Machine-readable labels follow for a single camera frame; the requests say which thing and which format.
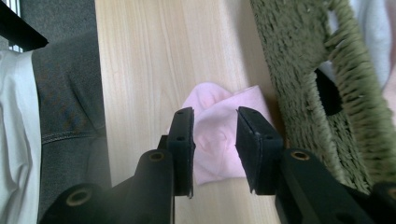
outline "screw hole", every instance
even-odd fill
[[[356,223],[355,218],[353,218],[353,216],[348,213],[337,213],[335,217],[337,218],[337,220],[339,220],[342,223],[346,223],[346,224]]]
[[[70,207],[79,206],[89,201],[92,196],[92,190],[88,188],[77,189],[66,199],[66,204]]]
[[[149,159],[151,161],[161,161],[164,157],[165,155],[163,155],[161,152],[155,152],[149,155]]]
[[[302,151],[293,151],[293,152],[291,152],[291,156],[294,159],[297,159],[299,161],[308,161],[309,160],[309,156]]]

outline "denim pants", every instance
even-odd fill
[[[97,41],[91,31],[32,56],[42,140],[38,220],[76,184],[111,186]]]

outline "wooden table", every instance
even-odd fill
[[[262,88],[278,120],[249,1],[96,0],[112,183],[156,148],[192,88]],[[194,186],[176,199],[176,223],[278,223],[274,197],[245,178]]]

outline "wicker basket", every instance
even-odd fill
[[[396,181],[391,111],[348,1],[250,1],[290,146],[311,150],[341,183],[364,192]],[[339,23],[332,35],[329,10]],[[330,116],[315,73],[328,60],[343,108]]]

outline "white fabric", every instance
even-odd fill
[[[32,51],[0,51],[0,223],[37,223],[41,164]]]
[[[387,0],[349,0],[349,4],[359,23],[361,34],[375,67],[378,82],[381,87],[384,87],[391,71],[390,53],[392,49]],[[333,12],[329,12],[329,24],[333,33],[338,28]],[[320,65],[319,69],[334,81],[332,63],[325,62]]]

